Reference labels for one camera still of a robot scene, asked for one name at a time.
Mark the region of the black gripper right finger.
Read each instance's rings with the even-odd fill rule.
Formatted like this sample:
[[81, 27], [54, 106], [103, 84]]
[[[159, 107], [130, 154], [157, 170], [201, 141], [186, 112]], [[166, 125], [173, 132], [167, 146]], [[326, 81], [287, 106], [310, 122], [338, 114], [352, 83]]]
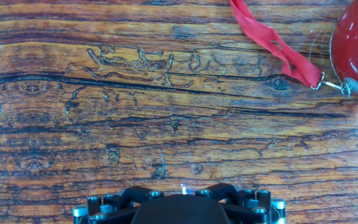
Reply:
[[286, 201], [272, 197], [268, 190], [243, 189], [220, 183], [195, 191], [195, 195], [214, 200], [223, 208], [229, 223], [286, 224]]

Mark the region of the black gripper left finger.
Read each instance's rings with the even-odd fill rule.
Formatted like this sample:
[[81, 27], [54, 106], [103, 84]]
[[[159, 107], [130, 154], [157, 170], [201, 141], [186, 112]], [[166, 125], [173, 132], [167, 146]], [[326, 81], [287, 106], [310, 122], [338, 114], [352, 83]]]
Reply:
[[137, 210], [135, 204], [164, 197], [159, 190], [145, 187], [130, 187], [115, 194], [92, 195], [84, 205], [72, 209], [73, 223], [130, 223]]

